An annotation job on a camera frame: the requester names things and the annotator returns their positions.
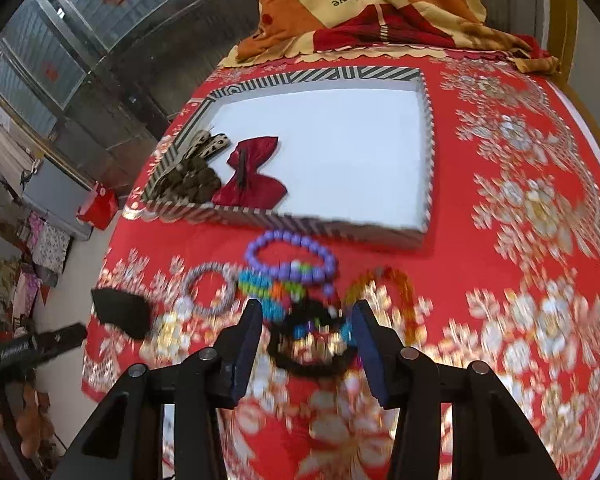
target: red bow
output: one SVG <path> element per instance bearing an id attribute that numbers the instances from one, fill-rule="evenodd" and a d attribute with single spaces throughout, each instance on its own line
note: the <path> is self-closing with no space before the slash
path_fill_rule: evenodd
<path id="1" fill-rule="evenodd" d="M 256 137 L 238 142 L 226 162 L 234 168 L 235 174 L 216 191 L 212 202 L 216 205 L 273 209 L 286 195 L 286 187 L 275 178 L 258 174 L 257 169 L 269 160 L 277 145 L 277 137 Z"/>

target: red tablecloth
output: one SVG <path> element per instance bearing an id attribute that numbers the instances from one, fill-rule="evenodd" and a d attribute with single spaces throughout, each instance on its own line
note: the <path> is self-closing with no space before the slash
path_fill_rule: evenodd
<path id="1" fill-rule="evenodd" d="M 504 62 L 360 57 L 338 63 L 422 69 L 436 136 L 432 221 L 423 246 L 392 251 L 321 240 L 338 257 L 340 296 L 369 268 L 406 272 L 418 296 L 418 346 L 448 364 L 487 361 L 563 476 L 588 480 L 600 461 L 600 162 L 586 137 L 548 82 Z M 195 92 L 142 170 L 98 286 L 146 296 L 157 316 L 172 308 L 190 267 L 243 262 L 257 231 L 165 222 L 148 215 L 139 196 L 209 91 L 308 66 L 217 70 Z M 380 134 L 381 118 L 378 127 Z M 293 192 L 294 183 L 286 184 Z M 296 254 L 276 246 L 263 257 L 273 262 Z M 177 358 L 212 343 L 238 316 L 239 310 L 187 322 L 182 330 L 190 340 L 181 340 Z M 155 337 L 130 342 L 93 316 L 88 330 L 83 390 L 93 399 L 132 363 L 171 362 L 156 358 Z M 236 478 L 375 479 L 386 474 L 395 413 L 379 408 L 357 366 L 341 380 L 301 380 L 274 368 L 261 348 L 247 396 L 222 419 L 224 453 Z M 442 428 L 444 463 L 449 420 Z M 441 478 L 449 477 L 450 466 L 443 465 Z"/>

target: floor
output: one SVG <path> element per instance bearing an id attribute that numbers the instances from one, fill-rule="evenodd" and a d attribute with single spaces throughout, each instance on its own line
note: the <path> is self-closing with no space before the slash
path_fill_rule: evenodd
<path id="1" fill-rule="evenodd" d="M 34 310 L 33 319 L 39 332 L 76 322 L 87 323 L 91 311 L 90 290 L 98 279 L 117 222 L 118 216 L 106 231 L 94 230 L 86 242 L 74 240 L 58 286 L 51 290 L 43 308 Z M 61 355 L 39 367 L 36 373 L 38 389 L 49 393 L 50 417 L 56 434 L 69 445 L 96 407 L 80 389 L 82 349 Z"/>

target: black scrunchie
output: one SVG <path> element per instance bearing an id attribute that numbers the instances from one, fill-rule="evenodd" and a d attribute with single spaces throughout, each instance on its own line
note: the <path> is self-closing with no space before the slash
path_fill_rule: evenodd
<path id="1" fill-rule="evenodd" d="M 295 376 L 320 379 L 344 374 L 358 352 L 354 347 L 349 346 L 342 354 L 334 355 L 330 364 L 309 365 L 300 364 L 289 355 L 278 350 L 283 338 L 293 338 L 296 326 L 305 326 L 315 319 L 318 319 L 321 325 L 328 326 L 331 333 L 339 332 L 346 321 L 344 317 L 331 317 L 329 311 L 320 301 L 303 298 L 292 305 L 291 311 L 282 322 L 272 324 L 269 327 L 271 338 L 267 352 L 278 368 L 282 368 Z"/>

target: red bag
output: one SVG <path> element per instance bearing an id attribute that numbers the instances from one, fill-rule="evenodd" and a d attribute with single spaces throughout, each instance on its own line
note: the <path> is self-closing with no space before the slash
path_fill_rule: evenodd
<path id="1" fill-rule="evenodd" d="M 96 182 L 75 217 L 94 226 L 96 229 L 104 231 L 117 211 L 118 199 L 116 195 L 101 183 Z"/>

